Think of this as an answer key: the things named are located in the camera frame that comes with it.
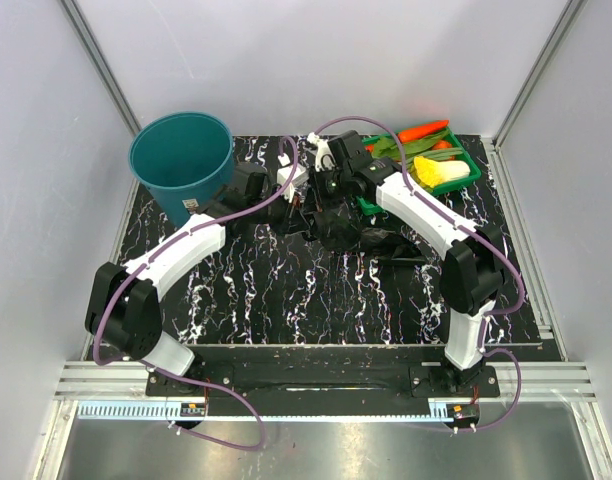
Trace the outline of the black trash bag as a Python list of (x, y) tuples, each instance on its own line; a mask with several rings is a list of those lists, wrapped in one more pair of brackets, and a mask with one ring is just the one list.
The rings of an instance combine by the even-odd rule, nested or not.
[(336, 254), (365, 254), (380, 266), (412, 268), (425, 262), (425, 256), (409, 239), (392, 229), (363, 224), (354, 212), (342, 205), (332, 211), (309, 214), (302, 211), (310, 229), (297, 233), (307, 242), (318, 241)]

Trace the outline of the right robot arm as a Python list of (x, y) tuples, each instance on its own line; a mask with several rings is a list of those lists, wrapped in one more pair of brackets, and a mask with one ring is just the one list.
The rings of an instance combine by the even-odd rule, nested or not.
[(466, 394), (477, 382), (473, 367), (483, 358), (482, 320), (506, 283), (497, 257), (505, 246), (501, 231), (453, 212), (406, 178), (399, 163), (372, 157), (354, 130), (328, 140), (311, 132), (307, 141), (316, 148), (310, 179), (325, 199), (364, 197), (403, 221), (440, 256), (439, 289), (450, 312), (445, 356), (451, 363), (440, 379), (448, 393)]

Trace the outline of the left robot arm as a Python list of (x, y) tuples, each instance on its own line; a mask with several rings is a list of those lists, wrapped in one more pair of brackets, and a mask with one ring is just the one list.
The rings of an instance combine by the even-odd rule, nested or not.
[(192, 213), (174, 234), (123, 265), (107, 262), (96, 272), (85, 327), (93, 337), (93, 359), (108, 343), (120, 358), (168, 371), (168, 383), (179, 394), (199, 390), (203, 372), (195, 354), (163, 329), (160, 302), (170, 288), (204, 258), (226, 243), (227, 228), (237, 221), (290, 228), (296, 210), (295, 190), (308, 178), (299, 163), (282, 167), (276, 177), (255, 164), (236, 167), (222, 186)]

